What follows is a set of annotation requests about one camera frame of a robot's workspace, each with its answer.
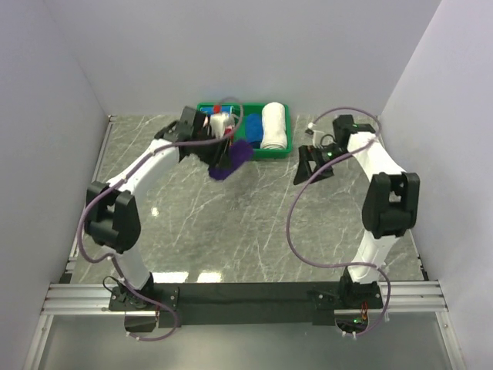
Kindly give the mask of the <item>purple towel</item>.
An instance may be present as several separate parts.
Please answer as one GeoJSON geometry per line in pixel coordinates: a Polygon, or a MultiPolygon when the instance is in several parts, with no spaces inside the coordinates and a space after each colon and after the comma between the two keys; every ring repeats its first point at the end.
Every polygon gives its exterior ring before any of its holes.
{"type": "Polygon", "coordinates": [[[253,147],[245,140],[237,140],[223,154],[220,163],[208,169],[209,176],[213,180],[225,180],[252,158],[253,147]]]}

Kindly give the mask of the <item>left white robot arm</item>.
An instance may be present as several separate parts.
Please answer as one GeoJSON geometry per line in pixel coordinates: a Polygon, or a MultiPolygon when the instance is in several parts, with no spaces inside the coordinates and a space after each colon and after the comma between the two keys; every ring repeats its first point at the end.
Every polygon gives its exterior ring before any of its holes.
{"type": "Polygon", "coordinates": [[[213,172],[230,170],[235,126],[235,118],[220,108],[208,114],[187,106],[124,171],[106,183],[94,181],[88,186],[78,233],[88,234],[103,247],[103,258],[111,260],[119,275],[119,293],[135,308],[144,310],[158,301],[153,275],[137,246],[141,198],[188,156],[195,156],[213,172]]]}

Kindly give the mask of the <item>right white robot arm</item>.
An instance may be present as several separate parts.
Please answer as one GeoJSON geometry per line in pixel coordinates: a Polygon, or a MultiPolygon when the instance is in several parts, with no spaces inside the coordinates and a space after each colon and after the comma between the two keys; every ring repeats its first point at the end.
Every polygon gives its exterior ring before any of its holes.
{"type": "Polygon", "coordinates": [[[353,157],[369,180],[361,211],[364,234],[339,283],[339,299],[349,308],[377,297],[379,270],[397,240],[414,227],[420,178],[405,171],[380,143],[380,126],[359,124],[351,115],[333,121],[332,133],[309,127],[310,145],[299,146],[294,184],[333,176],[332,166],[353,157]]]}

